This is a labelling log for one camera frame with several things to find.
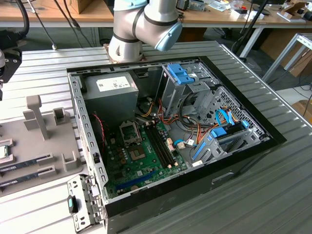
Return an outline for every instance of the slotted aluminum surface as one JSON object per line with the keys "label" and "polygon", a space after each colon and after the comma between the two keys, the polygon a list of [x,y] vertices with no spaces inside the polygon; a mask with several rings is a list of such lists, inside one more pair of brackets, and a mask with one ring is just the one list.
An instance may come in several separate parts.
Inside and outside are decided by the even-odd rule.
{"label": "slotted aluminum surface", "polygon": [[[311,126],[214,41],[177,43],[166,53],[150,46],[143,48],[148,60],[208,56],[288,141],[244,175],[123,233],[310,233]],[[24,97],[35,94],[41,95],[42,112],[64,107],[73,116],[65,69],[107,63],[102,48],[25,52],[21,67],[4,85],[0,110],[9,109],[5,113],[1,111],[0,119],[21,118]],[[66,181],[71,178],[1,197],[1,233],[74,234],[66,201]],[[104,229],[97,226],[84,233],[102,234]]]}

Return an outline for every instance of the metal bracket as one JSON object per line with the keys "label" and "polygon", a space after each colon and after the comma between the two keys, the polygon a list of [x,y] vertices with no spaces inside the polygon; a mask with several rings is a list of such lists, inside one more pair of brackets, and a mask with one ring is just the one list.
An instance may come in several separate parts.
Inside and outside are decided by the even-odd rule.
{"label": "metal bracket", "polygon": [[78,175],[67,182],[68,194],[75,197],[78,212],[73,215],[75,231],[104,221],[104,207],[101,204],[98,185],[92,175]]}

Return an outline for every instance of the red wire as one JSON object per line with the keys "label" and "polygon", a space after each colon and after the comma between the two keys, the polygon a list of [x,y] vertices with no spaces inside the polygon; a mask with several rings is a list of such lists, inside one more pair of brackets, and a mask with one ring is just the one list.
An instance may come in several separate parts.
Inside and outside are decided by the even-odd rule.
{"label": "red wire", "polygon": [[103,141],[102,153],[104,153],[104,139],[105,139],[105,135],[104,135],[104,128],[103,128],[103,125],[102,125],[102,120],[100,120],[99,117],[98,117],[96,114],[93,114],[93,116],[94,116],[95,118],[97,118],[98,122],[99,122],[100,125],[101,125],[101,129],[102,129],[102,141]]}

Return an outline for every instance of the wooden desk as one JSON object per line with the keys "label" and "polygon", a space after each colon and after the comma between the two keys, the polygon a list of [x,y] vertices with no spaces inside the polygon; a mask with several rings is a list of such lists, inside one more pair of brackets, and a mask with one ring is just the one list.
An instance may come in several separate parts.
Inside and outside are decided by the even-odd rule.
{"label": "wooden desk", "polygon": [[[41,6],[41,1],[34,2],[35,7]],[[271,15],[265,16],[263,20],[258,20],[254,25],[255,31],[245,46],[241,57],[247,56],[252,46],[260,36],[264,28],[312,28],[312,22],[306,23],[289,23],[277,15],[277,10],[269,10]],[[38,10],[42,21],[46,27],[68,27],[68,23],[59,10],[47,8]],[[31,27],[41,27],[35,15],[28,12]],[[80,15],[73,14],[81,27],[112,27],[114,17],[103,0],[94,0]],[[234,19],[231,17],[229,10],[224,12],[217,11],[206,6],[205,12],[187,10],[184,13],[182,21],[183,27],[191,28],[242,28],[245,19]],[[0,0],[0,27],[22,27],[22,16],[18,8],[13,7],[10,3]]]}
{"label": "wooden desk", "polygon": [[[44,7],[41,1],[36,0],[33,5],[39,13],[40,19],[46,27],[69,27],[66,19],[57,9]],[[27,11],[30,26],[41,27],[35,14]],[[80,24],[81,27],[112,27],[114,17],[103,0],[94,0],[81,14],[71,14]],[[21,27],[22,15],[20,9],[12,6],[8,2],[0,0],[0,27]]]}

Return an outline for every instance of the yellow wire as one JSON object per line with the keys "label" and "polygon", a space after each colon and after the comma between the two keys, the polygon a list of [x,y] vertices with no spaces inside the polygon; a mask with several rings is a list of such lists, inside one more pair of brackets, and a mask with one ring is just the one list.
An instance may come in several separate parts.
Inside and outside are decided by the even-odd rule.
{"label": "yellow wire", "polygon": [[146,114],[144,114],[144,115],[141,115],[141,116],[142,116],[142,117],[147,117],[147,116],[149,116],[149,115],[151,114],[151,112],[152,112],[152,107],[153,107],[153,104],[151,104],[150,109],[148,110],[148,112],[147,112]]}

